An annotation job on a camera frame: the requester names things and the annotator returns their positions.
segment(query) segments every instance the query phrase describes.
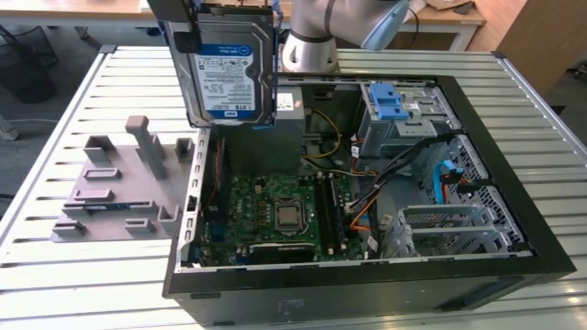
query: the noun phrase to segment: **wooden desk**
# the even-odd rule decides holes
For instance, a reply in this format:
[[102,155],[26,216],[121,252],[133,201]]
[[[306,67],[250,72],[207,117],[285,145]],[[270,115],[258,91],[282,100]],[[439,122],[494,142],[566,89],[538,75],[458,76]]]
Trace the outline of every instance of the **wooden desk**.
[[[290,26],[290,2],[282,1],[285,28]],[[419,13],[422,33],[454,33],[451,50],[466,50],[479,26],[486,24],[473,9],[467,15],[427,6]],[[155,16],[142,12],[141,0],[0,0],[0,24],[58,26],[157,27]],[[401,27],[415,31],[415,19]]]
[[[458,14],[451,9],[438,10],[430,5],[418,13],[422,33],[451,33],[455,38],[450,50],[461,52],[474,38],[478,28],[486,25],[487,20],[479,11],[473,8],[467,15]],[[415,31],[415,19],[410,19],[401,27],[401,32]]]
[[0,24],[157,27],[141,0],[0,0]]

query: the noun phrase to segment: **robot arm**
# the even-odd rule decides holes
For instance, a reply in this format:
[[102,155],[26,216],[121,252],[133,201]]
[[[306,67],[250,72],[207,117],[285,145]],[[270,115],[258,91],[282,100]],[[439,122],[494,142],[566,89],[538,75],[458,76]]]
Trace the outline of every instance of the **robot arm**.
[[[190,124],[273,126],[281,56],[275,6],[267,0],[149,3],[166,30]],[[334,37],[381,50],[407,8],[407,0],[294,0],[286,68],[334,71]]]
[[295,0],[283,64],[291,72],[331,72],[337,68],[335,38],[379,51],[403,23],[409,1]]

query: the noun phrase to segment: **aluminum table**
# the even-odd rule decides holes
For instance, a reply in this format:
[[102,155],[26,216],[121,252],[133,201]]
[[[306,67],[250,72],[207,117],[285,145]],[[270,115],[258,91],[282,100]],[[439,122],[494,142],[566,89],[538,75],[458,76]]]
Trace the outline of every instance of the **aluminum table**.
[[[507,60],[489,53],[342,50],[343,72],[455,76],[578,271],[475,311],[277,325],[269,329],[585,329],[587,152]],[[48,237],[87,156],[90,134],[134,143],[130,115],[162,143],[197,136],[166,47],[99,54],[0,221],[3,329],[198,329],[162,298],[170,240],[52,243]],[[253,326],[247,329],[265,329]]]

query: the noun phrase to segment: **orange wire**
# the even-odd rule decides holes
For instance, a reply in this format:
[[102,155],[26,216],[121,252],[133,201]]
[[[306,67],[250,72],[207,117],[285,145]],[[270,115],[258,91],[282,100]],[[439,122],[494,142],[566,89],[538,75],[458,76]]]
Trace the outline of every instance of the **orange wire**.
[[[357,170],[357,168],[355,168],[355,163],[357,163],[357,161],[358,161],[358,159],[354,158],[354,159],[353,159],[353,163],[351,163],[351,172],[353,172],[354,174],[366,174],[366,171],[363,171],[363,170]],[[371,174],[371,175],[378,175],[378,172],[375,172],[374,170],[371,170],[371,171],[369,171],[369,174]]]
[[447,185],[442,186],[442,195],[445,197],[445,204],[449,204],[449,186]]
[[366,214],[369,208],[371,207],[371,205],[374,205],[375,200],[378,199],[379,195],[381,195],[381,190],[378,192],[378,194],[375,195],[375,197],[371,199],[371,201],[367,203],[366,207],[361,210],[359,214],[357,215],[355,219],[351,222],[351,229],[354,230],[355,228],[362,228],[362,229],[367,229],[362,226],[355,226],[357,222],[359,222],[359,218],[362,215]]

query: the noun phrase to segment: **floor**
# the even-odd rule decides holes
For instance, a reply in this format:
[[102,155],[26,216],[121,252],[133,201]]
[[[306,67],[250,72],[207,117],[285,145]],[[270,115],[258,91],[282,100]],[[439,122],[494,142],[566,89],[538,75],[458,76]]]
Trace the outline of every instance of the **floor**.
[[[0,87],[0,112],[7,120],[42,118],[59,120],[84,79],[101,45],[165,45],[159,36],[149,36],[134,28],[90,28],[90,39],[80,40],[74,27],[47,30],[60,62],[48,70],[58,85],[55,97],[40,104],[23,104]],[[587,143],[587,81],[566,74],[546,97],[551,105],[566,105],[562,119]],[[15,194],[52,132],[52,122],[15,122],[20,138],[15,142],[0,140],[0,193]],[[0,199],[0,215],[8,200]]]

